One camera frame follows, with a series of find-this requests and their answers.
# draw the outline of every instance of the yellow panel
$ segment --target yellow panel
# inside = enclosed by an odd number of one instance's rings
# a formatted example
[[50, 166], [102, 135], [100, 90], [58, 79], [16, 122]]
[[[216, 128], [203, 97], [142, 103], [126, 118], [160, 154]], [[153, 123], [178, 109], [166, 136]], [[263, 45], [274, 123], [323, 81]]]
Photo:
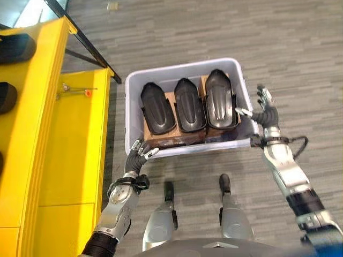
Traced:
[[40, 139], [39, 135], [45, 129], [42, 125], [49, 125], [48, 112], [52, 110], [47, 100], [55, 94], [68, 31], [68, 23], [60, 19], [0, 32], [2, 35], [28, 33], [37, 44], [30, 61], [0, 65], [0, 81], [9, 82], [18, 91], [15, 108], [0, 115], [0, 151], [5, 159], [0, 180], [0, 209], [11, 210], [0, 212], [0, 227], [21, 225], [32, 171], [38, 164], [35, 157], [43, 157], [35, 153], [44, 150], [40, 145], [44, 138]]
[[97, 89], [90, 98], [63, 95], [55, 103], [40, 206], [101, 203], [109, 80], [108, 69], [61, 75], [58, 91], [62, 83]]
[[0, 228], [0, 256], [13, 257], [17, 255], [19, 228]]
[[33, 256], [75, 257], [93, 231], [93, 204], [39, 207]]

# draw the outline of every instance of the plastic bin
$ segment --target plastic bin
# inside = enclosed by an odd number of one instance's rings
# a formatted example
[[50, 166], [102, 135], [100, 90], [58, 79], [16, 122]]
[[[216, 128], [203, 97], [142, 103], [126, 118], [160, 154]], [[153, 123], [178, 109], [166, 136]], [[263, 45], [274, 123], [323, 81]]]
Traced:
[[[241, 66], [237, 60], [232, 58], [221, 58], [132, 72], [125, 82], [126, 154], [129, 153], [134, 141], [143, 134], [143, 113], [141, 111], [142, 102], [140, 93], [146, 83], [155, 82], [165, 92], [173, 92], [179, 79], [189, 78], [196, 86], [199, 86], [200, 77], [209, 74], [214, 69], [221, 69], [229, 74], [233, 91], [237, 94], [237, 105], [252, 111], [252, 105], [243, 79]], [[242, 117], [242, 123], [237, 128], [238, 136], [236, 140], [168, 148], [160, 150], [155, 157], [248, 147], [250, 146], [249, 137], [253, 134], [258, 134], [257, 124], [246, 117]]]

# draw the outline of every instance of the black cable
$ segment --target black cable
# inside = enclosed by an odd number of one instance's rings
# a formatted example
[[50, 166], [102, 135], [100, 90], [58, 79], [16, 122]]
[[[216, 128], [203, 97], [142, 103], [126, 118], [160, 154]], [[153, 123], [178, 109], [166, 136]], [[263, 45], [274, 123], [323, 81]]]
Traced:
[[286, 138], [286, 137], [267, 138], [267, 139], [265, 139], [265, 138], [259, 139], [258, 138], [259, 142], [255, 142], [253, 139], [254, 138], [251, 138], [250, 146], [251, 147], [259, 147], [259, 148], [264, 148], [267, 145], [278, 144], [278, 143], [289, 144], [289, 143], [293, 143], [295, 141], [303, 139], [304, 143], [299, 148], [299, 150], [295, 154], [293, 154], [293, 159], [297, 159], [299, 157], [299, 155], [305, 150], [305, 148], [309, 142], [309, 139], [304, 135], [302, 135], [300, 137], [295, 137], [295, 138]]
[[107, 190], [107, 197], [109, 198], [114, 188], [120, 185], [132, 186], [133, 189], [139, 195], [140, 191], [149, 189], [150, 181], [146, 175], [140, 175], [136, 178], [131, 178], [131, 177], [119, 178], [114, 183], [110, 184], [109, 189]]
[[298, 140], [301, 140], [303, 139], [304, 140], [304, 143], [302, 144], [302, 146], [299, 148], [299, 150], [293, 154], [293, 159], [297, 159], [299, 157], [299, 155], [305, 150], [308, 142], [309, 142], [309, 139], [305, 136], [305, 135], [302, 135], [300, 137], [296, 137], [296, 138], [290, 138], [289, 139], [289, 142], [290, 143], [293, 143], [294, 141], [298, 141]]

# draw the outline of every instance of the metal rod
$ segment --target metal rod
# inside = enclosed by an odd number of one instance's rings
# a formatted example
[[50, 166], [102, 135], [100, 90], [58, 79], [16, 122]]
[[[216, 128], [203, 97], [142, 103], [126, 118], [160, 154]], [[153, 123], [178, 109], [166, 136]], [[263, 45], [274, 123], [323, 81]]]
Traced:
[[109, 67], [114, 72], [114, 80], [118, 83], [122, 83], [121, 77], [114, 71], [114, 69], [106, 62], [102, 55], [98, 52], [94, 45], [89, 41], [86, 35], [81, 31], [81, 29], [75, 24], [67, 12], [60, 6], [56, 0], [44, 0], [46, 4], [52, 9], [52, 11], [60, 18], [66, 16], [66, 18], [73, 24], [77, 29], [77, 34], [75, 37], [80, 41], [81, 44], [94, 56], [94, 58], [99, 62], [99, 65], [107, 68]]
[[85, 90], [98, 90], [96, 87], [70, 87], [66, 83], [63, 83], [64, 92], [76, 92], [76, 91], [85, 91]]
[[77, 58], [79, 58], [79, 59], [82, 59], [82, 60], [84, 60], [84, 61], [87, 61], [87, 62], [89, 62], [89, 63], [93, 63], [93, 64], [95, 64], [95, 65], [98, 65], [98, 66], [101, 66], [101, 67], [102, 67], [102, 65], [100, 65], [100, 63], [97, 62], [96, 60], [91, 59], [91, 58], [89, 58], [89, 57], [87, 57], [87, 56], [84, 56], [84, 55], [82, 55], [82, 54], [79, 54], [78, 52], [74, 52], [74, 51], [72, 51], [72, 50], [70, 50], [70, 49], [68, 49], [68, 48], [65, 49], [65, 53], [68, 54], [68, 55], [77, 57]]

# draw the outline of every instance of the black cylinder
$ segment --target black cylinder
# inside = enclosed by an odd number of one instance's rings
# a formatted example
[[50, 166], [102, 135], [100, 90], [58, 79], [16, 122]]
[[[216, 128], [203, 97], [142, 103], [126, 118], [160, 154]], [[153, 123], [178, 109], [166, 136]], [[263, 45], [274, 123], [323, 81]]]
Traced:
[[118, 240], [104, 233], [95, 232], [88, 240], [82, 254], [92, 257], [113, 257]]
[[286, 199], [297, 217], [325, 209], [319, 196], [313, 189], [291, 194]]

